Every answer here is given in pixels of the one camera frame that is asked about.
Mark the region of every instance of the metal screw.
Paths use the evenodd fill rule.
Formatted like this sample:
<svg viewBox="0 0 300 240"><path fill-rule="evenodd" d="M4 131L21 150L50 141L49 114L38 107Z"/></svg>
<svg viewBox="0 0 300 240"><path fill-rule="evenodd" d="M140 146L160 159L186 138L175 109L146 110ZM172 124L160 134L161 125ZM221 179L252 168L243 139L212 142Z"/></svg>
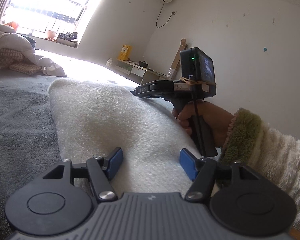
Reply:
<svg viewBox="0 0 300 240"><path fill-rule="evenodd" d="M99 193L99 198L105 199L105 200L110 200L115 197L115 193L112 191L102 191Z"/></svg>
<svg viewBox="0 0 300 240"><path fill-rule="evenodd" d="M188 195L187 195L188 198L190 199L201 199L203 197L203 194L199 191L193 191L193 192L190 192Z"/></svg>

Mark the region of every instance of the gray bedsheet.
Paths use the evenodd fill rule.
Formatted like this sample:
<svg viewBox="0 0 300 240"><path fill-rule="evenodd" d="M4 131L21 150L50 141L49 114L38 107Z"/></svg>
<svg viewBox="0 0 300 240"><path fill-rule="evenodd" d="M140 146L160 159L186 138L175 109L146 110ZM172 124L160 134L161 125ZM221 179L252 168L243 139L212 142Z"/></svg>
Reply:
<svg viewBox="0 0 300 240"><path fill-rule="evenodd" d="M60 159L47 89L56 77L0 70L0 239L7 198Z"/></svg>

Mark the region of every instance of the cable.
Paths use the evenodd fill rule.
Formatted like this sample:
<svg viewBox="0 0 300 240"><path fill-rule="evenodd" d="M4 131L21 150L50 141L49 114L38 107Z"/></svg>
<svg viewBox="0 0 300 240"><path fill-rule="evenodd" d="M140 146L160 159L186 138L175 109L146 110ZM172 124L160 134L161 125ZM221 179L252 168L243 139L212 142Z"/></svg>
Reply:
<svg viewBox="0 0 300 240"><path fill-rule="evenodd" d="M170 17L169 17L169 19L168 19L168 21L167 21L164 25L158 27L158 19L159 19L159 16L160 16L160 14L161 14L161 11L162 11L163 6L164 6L164 4L163 4L162 7L161 7L160 13L159 13L159 15L158 15L158 17L157 17L157 22L155 23L155 26L156 26L158 29L160 29L161 27L165 26L165 25L168 23L168 21L170 20L171 16L173 15L173 12L172 12L171 15L170 15Z"/></svg>
<svg viewBox="0 0 300 240"><path fill-rule="evenodd" d="M192 100L193 100L193 104L194 104L194 111L195 111L194 125L195 125L196 130L198 131L197 137L198 137L198 142L199 142L199 146L200 146L200 154L203 157L207 157L206 150L204 148L204 141L203 141L201 123L200 123L200 119L199 119L199 112L198 112L198 106L197 106L197 100L196 100L197 96L196 96L195 90L191 91L191 95L192 95Z"/></svg>

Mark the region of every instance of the label sticker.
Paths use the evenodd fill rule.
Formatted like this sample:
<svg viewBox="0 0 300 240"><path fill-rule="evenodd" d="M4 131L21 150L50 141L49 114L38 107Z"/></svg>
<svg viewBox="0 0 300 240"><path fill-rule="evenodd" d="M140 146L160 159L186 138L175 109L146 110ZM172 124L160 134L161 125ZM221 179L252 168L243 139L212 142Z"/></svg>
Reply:
<svg viewBox="0 0 300 240"><path fill-rule="evenodd" d="M204 92L209 93L209 85L207 85L207 84L202 84L201 87L202 87L202 90L203 90Z"/></svg>
<svg viewBox="0 0 300 240"><path fill-rule="evenodd" d="M186 83L174 83L173 90L177 91L190 91L190 85Z"/></svg>

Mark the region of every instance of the sleeve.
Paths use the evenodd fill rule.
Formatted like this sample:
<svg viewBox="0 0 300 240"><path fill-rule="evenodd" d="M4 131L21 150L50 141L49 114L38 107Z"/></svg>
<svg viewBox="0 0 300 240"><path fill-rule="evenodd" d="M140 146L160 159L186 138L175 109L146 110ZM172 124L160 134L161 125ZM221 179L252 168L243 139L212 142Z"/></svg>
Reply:
<svg viewBox="0 0 300 240"><path fill-rule="evenodd" d="M245 109L235 114L222 164L247 163L288 193L297 205L294 227L300 230L300 140L270 128Z"/></svg>

